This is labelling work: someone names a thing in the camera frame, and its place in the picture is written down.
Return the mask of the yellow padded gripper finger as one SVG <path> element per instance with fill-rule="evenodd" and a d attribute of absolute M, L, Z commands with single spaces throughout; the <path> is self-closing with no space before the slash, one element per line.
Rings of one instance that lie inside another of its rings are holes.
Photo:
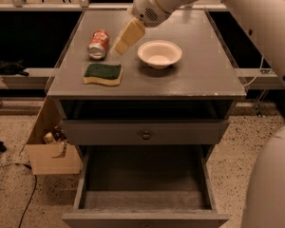
<path fill-rule="evenodd" d="M 128 49 L 129 49 L 129 44 L 125 40 L 117 38 L 113 44 L 111 52 L 114 55 L 124 55 L 128 51 Z"/>
<path fill-rule="evenodd" d="M 145 24 L 138 18 L 133 18 L 129 21 L 123 31 L 120 39 L 127 46 L 132 46 L 142 39 L 145 35 Z"/>

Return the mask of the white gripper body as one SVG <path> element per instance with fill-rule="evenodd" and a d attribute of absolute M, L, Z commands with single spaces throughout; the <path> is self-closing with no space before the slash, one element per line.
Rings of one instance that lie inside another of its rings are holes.
<path fill-rule="evenodd" d="M 148 28 L 154 28 L 167 20 L 178 7 L 180 0 L 134 0 L 131 14 Z"/>

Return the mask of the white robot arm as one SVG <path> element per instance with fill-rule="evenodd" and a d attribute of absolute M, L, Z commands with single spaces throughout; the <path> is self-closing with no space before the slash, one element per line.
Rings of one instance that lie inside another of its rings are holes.
<path fill-rule="evenodd" d="M 199 0 L 134 0 L 133 16 L 115 40 L 111 53 L 125 54 L 179 7 Z M 285 0 L 220 0 L 285 86 Z M 285 228 L 285 125 L 258 154 L 246 195 L 241 228 Z"/>

